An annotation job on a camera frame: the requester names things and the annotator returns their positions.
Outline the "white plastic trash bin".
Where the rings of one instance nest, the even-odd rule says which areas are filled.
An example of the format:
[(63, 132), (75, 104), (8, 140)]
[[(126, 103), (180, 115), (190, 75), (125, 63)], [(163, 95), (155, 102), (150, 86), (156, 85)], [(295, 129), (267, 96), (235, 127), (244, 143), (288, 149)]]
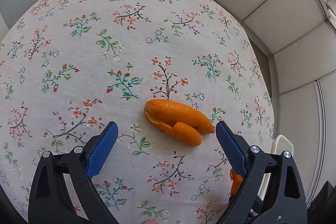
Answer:
[[(282, 152), (288, 151), (291, 155), (294, 155), (294, 145), (284, 135), (278, 135), (276, 139), (272, 141), (271, 154), (281, 155)], [(260, 189), (258, 191), (258, 197), (263, 201), (269, 186), (270, 173), (266, 173), (263, 176)]]

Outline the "small orange peel piece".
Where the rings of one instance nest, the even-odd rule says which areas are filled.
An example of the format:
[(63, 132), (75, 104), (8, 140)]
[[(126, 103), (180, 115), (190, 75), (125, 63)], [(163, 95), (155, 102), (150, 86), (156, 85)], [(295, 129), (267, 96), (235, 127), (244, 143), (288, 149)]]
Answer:
[(239, 190), (240, 185), (242, 184), (243, 178), (239, 174), (236, 174), (232, 168), (230, 170), (230, 178), (232, 180), (230, 197), (233, 197)]

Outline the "floral tablecloth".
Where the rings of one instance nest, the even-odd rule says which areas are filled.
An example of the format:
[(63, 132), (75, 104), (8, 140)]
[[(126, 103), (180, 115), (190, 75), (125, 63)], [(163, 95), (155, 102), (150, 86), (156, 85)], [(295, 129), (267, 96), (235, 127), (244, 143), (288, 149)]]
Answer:
[(242, 25), (213, 0), (39, 0), (1, 42), (1, 187), (28, 217), (44, 151), (67, 153), (114, 121), (94, 176), (120, 223), (215, 223), (230, 165), (214, 134), (190, 147), (145, 117), (172, 100), (270, 149), (273, 108)]

